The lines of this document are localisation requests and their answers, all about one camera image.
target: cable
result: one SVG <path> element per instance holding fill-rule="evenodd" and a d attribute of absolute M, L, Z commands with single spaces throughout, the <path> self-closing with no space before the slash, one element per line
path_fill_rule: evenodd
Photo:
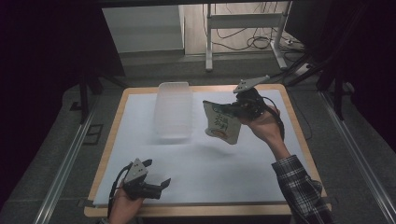
<path fill-rule="evenodd" d="M 122 170 L 117 175 L 117 178 L 113 183 L 113 186 L 111 187 L 111 191 L 108 195 L 107 218 L 110 218 L 111 208 L 113 207 L 113 198 L 114 198 L 114 194 L 116 193 L 117 185 L 119 184 L 119 179 L 120 179 L 122 173 L 129 170 L 131 167 L 132 167 L 132 163 L 125 166 L 124 168 L 122 168 Z"/>
<path fill-rule="evenodd" d="M 232 14 L 231 10 L 228 8 L 228 4 L 226 4 L 226 7 L 227 7 L 228 11 Z M 268 8 L 267 11 L 268 11 L 268 12 L 270 11 L 270 7 L 267 7 L 267 3 L 265 3 L 265 4 L 264 4 L 264 3 L 259 3 L 259 4 L 255 7 L 253 13 L 257 10 L 258 7 L 262 7 L 261 13 L 264 13 L 264 12 L 265 12 L 265 9 L 267 9 L 267 8 Z M 203 21 L 204 21 L 204 31 L 205 31 L 205 35 L 207 36 L 207 31 L 206 31 L 206 27 L 205 27 L 205 11 L 204 11 L 204 5 L 202 5 L 202 14 L 203 14 Z M 220 39 L 226 39 L 226 38 L 229 38 L 229 37 L 231 37 L 231 36 L 240 34 L 240 33 L 242 33 L 243 31 L 245 31 L 245 30 L 247 30 L 247 29 L 248 29 L 248 28 L 244 28 L 244 29 L 241 29 L 241 30 L 239 30 L 239 31 L 237 31 L 237 32 L 235 32 L 235 33 L 233 33 L 233 34 L 226 35 L 226 36 L 221 36 L 221 35 L 219 34 L 219 29 L 216 29 L 216 32 L 217 32 L 218 37 L 219 37 Z M 221 44 L 221 43 L 218 43 L 218 42 L 213 42 L 213 41 L 212 41 L 212 44 L 213 44 L 213 45 L 222 46 L 222 47 L 224 47 L 224 48 L 226 48 L 226 49 L 231 49 L 231 50 L 235 50 L 235 51 L 244 50 L 244 49 L 249 49 L 249 48 L 252 48 L 252 49 L 267 49 L 267 48 L 270 46 L 270 42 L 271 42 L 271 40 L 272 40 L 272 31 L 273 31 L 273 30 L 271 30 L 271 37 L 267 37 L 266 34 L 256 36 L 256 33 L 257 33 L 258 29 L 259 29 L 259 28 L 256 28 L 256 30 L 255 30 L 255 32 L 254 32 L 254 34 L 253 34 L 253 37 L 251 37 L 251 38 L 249 38 L 249 39 L 247 40 L 247 46 L 244 47 L 244 48 L 241 48 L 241 49 L 231 48 L 231 47 L 229 47 L 229 46 L 227 46 L 227 45 L 224 45 L 224 44 Z M 263 47 L 259 47 L 258 45 L 256 45 L 256 43 L 259 42 L 259 41 L 261 41 L 261 42 L 265 41 L 265 42 L 267 42 L 267 44 L 266 44 L 265 46 L 263 46 Z M 298 50 L 299 52 L 302 52 L 302 51 L 303 51 L 302 49 L 289 49 L 289 48 L 286 48 L 286 47 L 283 47 L 283 46 L 280 46 L 280 48 L 283 49 L 283 50 Z"/>
<path fill-rule="evenodd" d="M 286 71 L 282 71 L 278 74 L 275 75 L 271 75 L 270 78 L 274 78 L 274 77 L 281 77 L 280 79 L 273 81 L 271 83 L 277 83 L 279 80 L 281 80 L 282 78 L 284 78 L 286 75 L 289 75 L 291 73 L 293 73 L 295 71 L 295 69 L 298 67 L 299 64 L 305 62 L 307 59 L 309 58 L 308 54 L 303 54 L 303 56 L 301 56 L 299 59 L 297 59 Z"/>
<path fill-rule="evenodd" d="M 270 98 L 265 97 L 265 96 L 262 96 L 262 98 L 263 98 L 263 99 L 266 99 L 266 100 L 269 100 L 269 101 L 273 104 L 273 106 L 275 107 L 275 109 L 277 110 L 276 104 L 274 103 L 273 100 L 271 100 Z"/>

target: metal rail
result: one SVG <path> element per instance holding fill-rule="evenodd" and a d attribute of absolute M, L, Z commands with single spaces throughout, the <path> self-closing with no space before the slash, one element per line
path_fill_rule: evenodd
<path fill-rule="evenodd" d="M 76 133 L 70 148 L 67 150 L 67 153 L 64 156 L 64 161 L 59 167 L 58 173 L 53 179 L 52 184 L 49 187 L 49 191 L 47 192 L 47 195 L 41 204 L 41 207 L 38 210 L 37 216 L 35 217 L 35 221 L 33 223 L 49 223 L 56 203 L 58 202 L 62 190 L 64 189 L 64 184 L 66 183 L 67 177 L 69 177 L 70 171 L 76 160 L 82 141 L 88 131 L 88 128 L 90 127 L 99 97 L 100 96 L 94 96 L 92 108 L 90 109 L 91 112 L 86 118 L 85 122 L 79 125 L 78 132 Z"/>
<path fill-rule="evenodd" d="M 363 176 L 364 180 L 367 183 L 370 191 L 373 193 L 376 202 L 379 205 L 379 208 L 384 213 L 385 218 L 387 219 L 389 224 L 396 223 L 396 210 L 395 206 L 389 197 L 388 193 L 382 186 L 379 179 L 376 177 L 373 169 L 371 168 L 370 164 L 364 158 L 364 155 L 361 153 L 361 149 L 359 148 L 358 144 L 356 143 L 355 139 L 353 138 L 352 134 L 350 133 L 347 125 L 341 121 L 338 116 L 335 114 L 334 110 L 332 109 L 332 100 L 328 94 L 320 91 L 319 96 L 322 98 L 330 116 L 332 117 L 332 121 L 334 122 L 337 130 L 342 135 L 344 141 L 346 142 L 346 146 L 357 164 L 359 170 L 361 171 L 361 175 Z"/>

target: plaid shirt sleeve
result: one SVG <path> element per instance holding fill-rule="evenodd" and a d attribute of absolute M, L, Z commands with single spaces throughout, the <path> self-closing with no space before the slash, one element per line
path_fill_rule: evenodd
<path fill-rule="evenodd" d="M 292 155 L 272 166 L 297 223 L 337 223 L 320 196 L 322 185 L 311 179 L 297 156 Z"/>

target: wooden table edge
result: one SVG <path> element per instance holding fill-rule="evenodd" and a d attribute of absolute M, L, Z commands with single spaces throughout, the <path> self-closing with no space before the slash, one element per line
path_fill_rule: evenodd
<path fill-rule="evenodd" d="M 198 91 L 233 91 L 236 85 L 221 85 L 221 86 L 190 86 L 193 92 Z M 305 141 L 303 132 L 300 124 L 294 113 L 294 109 L 291 105 L 290 98 L 285 87 L 281 84 L 261 84 L 256 86 L 258 91 L 265 90 L 278 90 L 281 93 L 285 107 L 287 108 L 291 124 L 296 133 L 297 139 L 301 146 L 304 154 L 304 158 L 309 167 L 311 177 L 317 181 L 320 181 L 318 170 L 309 151 L 308 144 Z M 114 146 L 117 130 L 120 127 L 120 120 L 125 109 L 128 96 L 130 94 L 148 94 L 157 93 L 157 87 L 148 88 L 128 88 L 122 93 L 120 104 L 116 112 L 113 124 L 110 129 L 110 133 L 107 138 L 105 150 L 103 152 L 101 161 L 99 163 L 95 178 L 92 182 L 92 187 L 88 197 L 89 201 L 93 201 L 97 193 L 99 185 L 105 174 L 106 166 L 111 154 L 111 150 Z M 322 197 L 326 197 L 326 191 L 323 188 Z M 86 206 L 84 208 L 84 214 L 87 217 L 105 217 L 107 214 L 107 208 L 94 208 Z M 290 209 L 286 204 L 274 204 L 274 205 L 223 205 L 223 206 L 143 206 L 138 215 L 140 217 L 189 217 L 189 216 L 257 216 L 257 215 L 290 215 Z"/>

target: white board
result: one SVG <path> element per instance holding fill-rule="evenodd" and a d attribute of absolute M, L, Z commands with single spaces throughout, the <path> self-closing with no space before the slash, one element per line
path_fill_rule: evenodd
<path fill-rule="evenodd" d="M 270 90 L 259 93 L 272 99 L 281 111 L 285 144 L 307 169 L 280 92 Z M 148 167 L 147 183 L 160 185 L 167 178 L 172 178 L 160 200 L 146 199 L 145 203 L 284 202 L 271 166 L 276 160 L 269 147 L 244 125 L 238 143 L 233 146 L 206 135 L 203 100 L 229 104 L 235 101 L 235 95 L 232 92 L 195 92 L 191 138 L 165 141 L 157 136 L 153 126 L 156 94 L 129 95 L 93 204 L 108 203 L 108 194 L 117 174 L 135 158 L 141 161 L 153 159 Z"/>

